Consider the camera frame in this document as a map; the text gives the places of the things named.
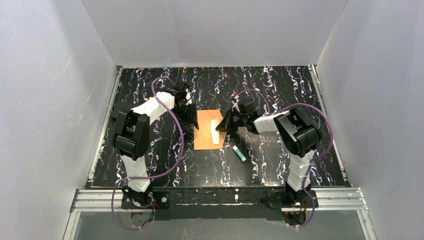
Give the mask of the beige letter paper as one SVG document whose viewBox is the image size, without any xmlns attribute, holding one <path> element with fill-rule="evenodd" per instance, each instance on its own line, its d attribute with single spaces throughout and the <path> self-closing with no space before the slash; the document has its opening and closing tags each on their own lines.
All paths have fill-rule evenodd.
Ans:
<svg viewBox="0 0 424 240">
<path fill-rule="evenodd" d="M 218 118 L 212 119 L 210 121 L 210 133 L 212 138 L 212 143 L 218 145 L 220 143 L 220 131 L 216 130 L 216 127 L 219 125 L 220 120 Z"/>
</svg>

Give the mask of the orange brown envelope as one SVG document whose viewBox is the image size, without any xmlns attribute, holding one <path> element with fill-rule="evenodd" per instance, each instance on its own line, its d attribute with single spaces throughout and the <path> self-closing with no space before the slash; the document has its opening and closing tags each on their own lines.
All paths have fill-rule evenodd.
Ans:
<svg viewBox="0 0 424 240">
<path fill-rule="evenodd" d="M 211 120 L 219 119 L 221 122 L 223 116 L 218 109 L 198 110 L 197 121 L 199 130 L 194 129 L 194 150 L 218 150 L 224 145 L 226 131 L 219 131 L 219 144 L 213 144 L 211 136 Z"/>
</svg>

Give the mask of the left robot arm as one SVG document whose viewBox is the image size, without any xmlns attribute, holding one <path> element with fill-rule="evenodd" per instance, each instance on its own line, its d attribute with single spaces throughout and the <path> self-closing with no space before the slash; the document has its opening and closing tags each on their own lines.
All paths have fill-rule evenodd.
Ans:
<svg viewBox="0 0 424 240">
<path fill-rule="evenodd" d="M 131 201 L 143 205 L 153 196 L 147 193 L 153 179 L 168 175 L 181 161 L 178 154 L 176 163 L 166 172 L 148 176 L 145 155 L 151 145 L 151 124 L 163 114 L 169 113 L 179 130 L 180 140 L 184 140 L 184 125 L 198 128 L 196 104 L 192 100 L 191 86 L 178 80 L 173 86 L 154 92 L 152 98 L 133 108 L 122 108 L 112 115 L 115 121 L 111 144 L 124 163 L 127 177 L 122 187 L 123 195 Z"/>
</svg>

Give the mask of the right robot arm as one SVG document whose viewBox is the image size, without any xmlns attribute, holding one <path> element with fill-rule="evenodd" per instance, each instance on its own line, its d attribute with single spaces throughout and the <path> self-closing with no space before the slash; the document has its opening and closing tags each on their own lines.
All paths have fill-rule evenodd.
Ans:
<svg viewBox="0 0 424 240">
<path fill-rule="evenodd" d="M 308 107 L 308 104 L 295 103 L 287 110 L 260 115 L 255 103 L 249 98 L 233 98 L 231 102 L 233 106 L 227 110 L 215 129 L 236 132 L 240 127 L 245 127 L 253 134 L 278 132 L 290 153 L 289 173 L 285 182 L 285 193 L 282 195 L 283 203 L 303 203 L 311 189 L 308 171 L 322 139 L 322 132 L 302 108 Z"/>
</svg>

